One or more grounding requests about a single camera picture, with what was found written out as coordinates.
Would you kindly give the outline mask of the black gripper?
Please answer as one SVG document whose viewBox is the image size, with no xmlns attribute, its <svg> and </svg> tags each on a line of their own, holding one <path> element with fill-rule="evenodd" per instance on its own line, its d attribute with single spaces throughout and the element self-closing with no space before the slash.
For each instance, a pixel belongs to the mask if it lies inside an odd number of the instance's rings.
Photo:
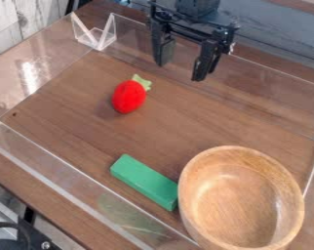
<svg viewBox="0 0 314 250">
<path fill-rule="evenodd" d="M 213 72 L 221 53 L 233 51 L 238 23 L 218 12 L 220 3 L 221 0 L 147 1 L 151 54 L 158 66 L 173 58 L 176 39 L 172 33 L 197 43 L 205 40 L 193 64 L 192 81 L 202 81 Z"/>
</svg>

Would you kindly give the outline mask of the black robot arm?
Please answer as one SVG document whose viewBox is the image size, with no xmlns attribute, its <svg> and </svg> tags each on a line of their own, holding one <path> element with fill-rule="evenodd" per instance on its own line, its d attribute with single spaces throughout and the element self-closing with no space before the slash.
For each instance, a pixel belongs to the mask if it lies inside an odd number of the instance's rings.
<svg viewBox="0 0 314 250">
<path fill-rule="evenodd" d="M 238 23 L 218 12 L 221 0 L 174 0 L 166 7 L 149 0 L 147 27 L 153 61 L 164 66 L 173 58 L 176 38 L 200 45 L 193 62 L 192 81 L 202 81 L 216 69 L 221 55 L 229 55 L 234 47 Z"/>
</svg>

